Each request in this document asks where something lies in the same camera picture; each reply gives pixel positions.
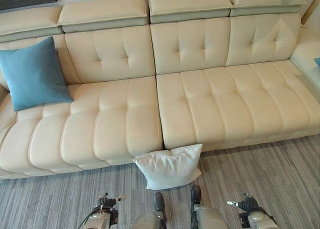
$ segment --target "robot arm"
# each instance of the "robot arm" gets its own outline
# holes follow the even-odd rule
[[[108,193],[100,196],[97,206],[90,214],[82,221],[84,224],[82,229],[109,229],[112,225],[118,223],[118,211],[114,208],[118,202],[123,201],[126,196],[122,195],[118,198],[108,198]]]
[[[259,207],[258,202],[248,193],[245,193],[245,200],[240,202],[228,201],[227,204],[240,208],[244,213],[240,213],[240,221],[243,228],[251,229],[279,229],[273,216]]]

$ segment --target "sofa armrest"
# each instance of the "sofa armrest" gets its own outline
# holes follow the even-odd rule
[[[299,70],[320,91],[320,68],[315,58],[320,58],[320,37],[302,26],[298,43],[290,57]]]

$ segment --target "white pillow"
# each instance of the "white pillow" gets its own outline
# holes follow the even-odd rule
[[[201,175],[201,150],[202,144],[182,146],[136,156],[133,161],[146,177],[147,189],[168,189],[189,184]]]

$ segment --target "wall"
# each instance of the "wall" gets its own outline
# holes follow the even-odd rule
[[[320,36],[320,4],[315,8],[305,26]]]

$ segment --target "sectional sofa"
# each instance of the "sectional sofa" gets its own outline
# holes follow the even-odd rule
[[[0,50],[53,35],[74,100],[16,112],[0,74],[0,179],[318,134],[320,38],[301,26],[303,3],[93,0],[0,14]]]

